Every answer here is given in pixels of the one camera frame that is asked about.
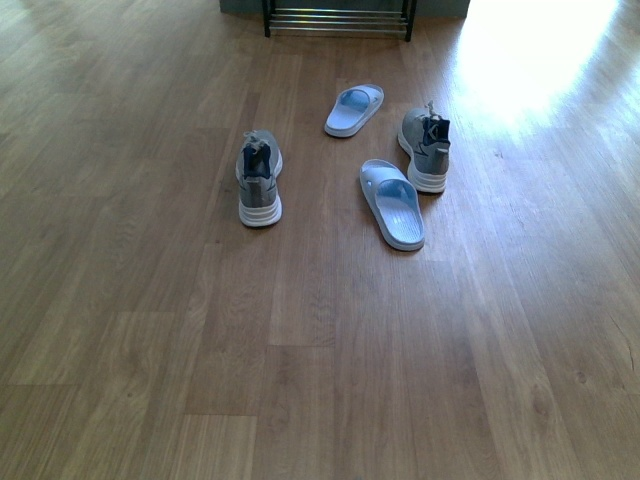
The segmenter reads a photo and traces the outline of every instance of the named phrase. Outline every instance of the slide sandal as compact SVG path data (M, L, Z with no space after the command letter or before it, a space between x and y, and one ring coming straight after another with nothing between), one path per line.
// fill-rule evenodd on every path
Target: slide sandal
M368 160L360 168L360 185L387 243L404 251L422 248L418 192L402 172L384 160Z
M358 133L378 111L384 92L377 85L358 85L345 90L324 124L324 131L333 137L346 138Z

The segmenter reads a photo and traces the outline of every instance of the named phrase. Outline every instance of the shoe rack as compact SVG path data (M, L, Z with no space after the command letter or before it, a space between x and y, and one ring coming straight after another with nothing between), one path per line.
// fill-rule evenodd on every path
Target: shoe rack
M311 31L343 34L396 34L411 41L417 0L403 0L398 11L328 8L279 8L278 0L262 0L264 36L273 31Z

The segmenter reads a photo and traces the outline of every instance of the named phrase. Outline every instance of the shoe rack bar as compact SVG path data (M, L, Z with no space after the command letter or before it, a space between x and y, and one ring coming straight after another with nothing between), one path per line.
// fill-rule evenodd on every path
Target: shoe rack bar
M264 36L274 30L358 32L404 35L411 41L417 0L403 0L400 11L329 8L277 8L276 0L262 0Z

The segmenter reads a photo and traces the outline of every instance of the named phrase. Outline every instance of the sneaker sole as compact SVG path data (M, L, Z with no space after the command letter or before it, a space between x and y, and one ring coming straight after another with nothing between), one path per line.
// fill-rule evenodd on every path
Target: sneaker sole
M433 175L431 173L422 173L416 168L413 149L402 133L402 125L398 129L398 143L411 159L409 168L407 169L407 179L411 182L411 185L419 192L442 193L447 182L447 174Z
M247 227L267 227L273 225L282 217L282 202L280 195L276 196L276 201L268 207L249 208L242 202L238 202L238 213L240 221Z

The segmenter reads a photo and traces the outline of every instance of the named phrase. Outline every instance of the sneaker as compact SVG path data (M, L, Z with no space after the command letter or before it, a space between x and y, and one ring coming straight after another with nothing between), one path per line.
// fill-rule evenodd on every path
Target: sneaker
M236 162L240 220L247 227L266 227L282 216L276 186L276 177L282 170L282 154L276 139L267 130L254 130L244 136Z
M402 120L398 143L411 157L407 178L420 192L440 193L444 190L449 169L449 120L433 110L414 108Z

